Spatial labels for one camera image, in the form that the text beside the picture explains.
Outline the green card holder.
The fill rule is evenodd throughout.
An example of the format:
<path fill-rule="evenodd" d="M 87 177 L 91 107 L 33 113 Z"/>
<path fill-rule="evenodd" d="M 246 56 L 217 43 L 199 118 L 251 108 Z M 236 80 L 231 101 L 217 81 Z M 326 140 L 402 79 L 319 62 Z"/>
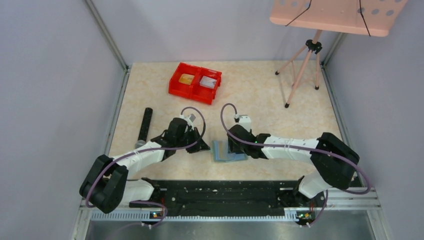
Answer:
<path fill-rule="evenodd" d="M 212 141 L 211 151 L 213 152 L 213 160 L 217 163 L 233 163 L 248 160 L 248 156 L 244 153 L 230 152 L 227 141 Z"/>

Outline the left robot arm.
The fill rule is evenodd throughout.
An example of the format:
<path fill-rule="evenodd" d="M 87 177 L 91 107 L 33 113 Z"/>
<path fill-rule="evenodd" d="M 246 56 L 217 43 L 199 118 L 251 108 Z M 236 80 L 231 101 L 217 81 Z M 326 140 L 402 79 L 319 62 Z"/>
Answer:
<path fill-rule="evenodd" d="M 163 162 L 178 150 L 189 154 L 209 150 L 202 135 L 194 126 L 193 114 L 175 117 L 159 136 L 127 153 L 96 158 L 79 189 L 86 206 L 97 208 L 105 214 L 122 203 L 147 202 L 159 186 L 147 178 L 129 182 L 129 178 L 147 166 Z"/>

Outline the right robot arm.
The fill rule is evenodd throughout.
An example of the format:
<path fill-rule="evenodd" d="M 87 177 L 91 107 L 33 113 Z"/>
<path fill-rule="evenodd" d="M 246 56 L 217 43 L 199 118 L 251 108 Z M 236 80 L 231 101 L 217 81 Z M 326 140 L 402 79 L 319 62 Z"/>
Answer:
<path fill-rule="evenodd" d="M 315 170 L 302 176 L 294 195 L 312 199 L 329 189 L 349 188 L 359 155 L 330 132 L 318 138 L 293 139 L 273 136 L 269 133 L 253 135 L 236 124 L 227 133 L 229 142 L 253 159 L 286 159 L 314 166 Z"/>

